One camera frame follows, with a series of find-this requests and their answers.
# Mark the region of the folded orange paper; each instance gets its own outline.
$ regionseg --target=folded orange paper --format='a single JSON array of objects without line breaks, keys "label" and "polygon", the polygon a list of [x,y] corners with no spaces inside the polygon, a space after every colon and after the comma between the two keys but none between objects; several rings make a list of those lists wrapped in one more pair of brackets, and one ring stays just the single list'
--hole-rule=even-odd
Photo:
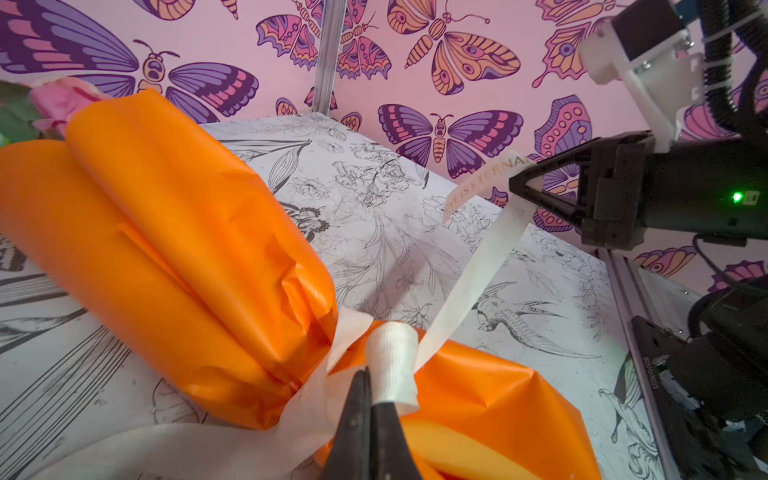
[{"label": "folded orange paper", "polygon": [[[269,428],[329,351],[319,257],[259,176],[156,92],[85,108],[66,142],[0,149],[0,174],[0,231],[213,415]],[[367,338],[337,370],[364,362]],[[416,382],[403,428],[425,478],[600,478],[578,410],[535,371],[449,342]]]}]

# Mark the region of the purple butterfly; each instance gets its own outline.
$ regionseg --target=purple butterfly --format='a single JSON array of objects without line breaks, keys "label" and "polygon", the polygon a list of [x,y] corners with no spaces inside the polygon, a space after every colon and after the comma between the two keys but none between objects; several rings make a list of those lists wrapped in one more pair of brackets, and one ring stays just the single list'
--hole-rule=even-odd
[{"label": "purple butterfly", "polygon": [[[397,145],[417,137],[401,145],[397,153],[422,167],[427,166],[430,152],[436,163],[440,163],[445,156],[451,178],[475,172],[485,163],[469,146],[495,157],[520,134],[523,125],[523,117],[513,111],[481,111],[459,118],[447,129],[445,119],[453,115],[432,115],[438,118],[435,127],[427,117],[405,105],[386,104],[379,107],[379,122],[389,141]],[[434,144],[432,130],[435,131]],[[445,138],[446,132],[450,137],[448,139]]]},{"label": "purple butterfly", "polygon": [[[538,154],[530,154],[528,158],[536,162],[591,140],[592,122],[579,97],[571,95],[553,101],[549,118],[534,132],[534,139]],[[544,189],[550,194],[574,200],[578,179],[579,168],[566,165],[544,175]],[[544,208],[536,210],[533,220],[537,227],[548,232],[565,232],[573,228],[573,225]]]},{"label": "purple butterfly", "polygon": [[[82,74],[81,78],[112,97],[125,97],[152,88],[163,93],[166,77],[163,55],[150,54],[136,83],[127,74]],[[135,72],[136,56],[106,28],[60,0],[0,0],[0,67],[13,74],[65,70]],[[250,73],[221,63],[191,63],[167,73],[179,88],[165,88],[165,98],[198,124],[219,121],[210,108],[225,117],[234,115],[256,94],[259,81]]]}]

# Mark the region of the bird drawing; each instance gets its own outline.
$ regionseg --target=bird drawing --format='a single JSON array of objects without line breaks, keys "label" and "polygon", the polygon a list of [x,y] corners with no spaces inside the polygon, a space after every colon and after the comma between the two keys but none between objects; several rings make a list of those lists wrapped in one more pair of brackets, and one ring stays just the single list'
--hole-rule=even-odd
[{"label": "bird drawing", "polygon": [[557,313],[552,313],[544,310],[543,308],[540,308],[544,305],[551,305],[552,302],[542,302],[537,300],[509,303],[512,308],[508,308],[507,302],[498,296],[498,293],[513,283],[517,282],[496,283],[483,291],[477,303],[472,307],[472,309],[477,312],[478,322],[480,323],[480,330],[492,332],[493,330],[496,330],[496,327],[499,324],[502,324],[507,327],[515,340],[532,349],[539,350],[540,352],[550,353],[552,355],[568,356],[576,359],[599,358],[599,356],[587,355],[584,353],[578,353],[569,349],[565,349],[547,337],[536,333],[525,322],[525,315],[549,315],[558,316],[561,318],[562,315],[558,315]]}]

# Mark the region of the orange butterfly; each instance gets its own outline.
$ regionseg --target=orange butterfly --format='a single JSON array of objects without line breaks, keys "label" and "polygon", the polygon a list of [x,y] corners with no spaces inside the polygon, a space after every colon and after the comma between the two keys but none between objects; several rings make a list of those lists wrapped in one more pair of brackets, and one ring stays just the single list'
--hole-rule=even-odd
[{"label": "orange butterfly", "polygon": [[598,18],[603,12],[609,12],[614,7],[623,8],[616,0],[590,3],[591,0],[536,0],[536,6],[544,13],[541,18],[554,22],[558,27],[546,41],[547,54],[541,61],[546,65],[541,77],[533,80],[533,88],[538,88],[544,77],[556,73],[562,80],[566,77],[578,80],[587,73],[581,57],[577,53],[578,45],[597,30],[601,23],[609,22],[613,17]]},{"label": "orange butterfly", "polygon": [[445,0],[442,18],[437,18],[436,2],[389,0],[387,19],[394,31],[410,35],[429,26],[429,35],[422,35],[411,49],[406,68],[424,58],[432,49],[434,41],[439,41],[432,60],[432,83],[443,95],[458,94],[464,89],[461,76],[472,81],[495,80],[508,77],[520,69],[517,55],[497,41],[470,33],[445,31],[447,24],[460,22],[467,17],[482,18],[485,23],[490,23],[490,19],[470,14],[454,20],[448,12],[448,0]]}]

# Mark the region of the thin black wire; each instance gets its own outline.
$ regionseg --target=thin black wire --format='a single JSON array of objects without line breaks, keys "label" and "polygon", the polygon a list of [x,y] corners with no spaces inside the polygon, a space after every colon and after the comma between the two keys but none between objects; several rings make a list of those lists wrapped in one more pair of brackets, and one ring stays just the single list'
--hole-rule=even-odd
[{"label": "thin black wire", "polygon": [[698,233],[694,235],[694,249],[696,249],[696,253],[701,255],[701,258],[707,263],[707,265],[712,269],[712,271],[715,272],[717,275],[720,276],[720,278],[723,279],[723,282],[725,282],[732,289],[737,290],[741,293],[745,293],[747,295],[768,296],[768,290],[758,288],[756,286],[752,286],[748,283],[737,282],[736,280],[731,278],[731,276],[723,272],[717,265],[715,265],[712,262],[712,260],[710,260],[710,258],[707,257],[707,255],[704,255],[704,252],[701,251],[701,247],[699,247],[699,240],[701,240],[702,238],[703,236]]}]

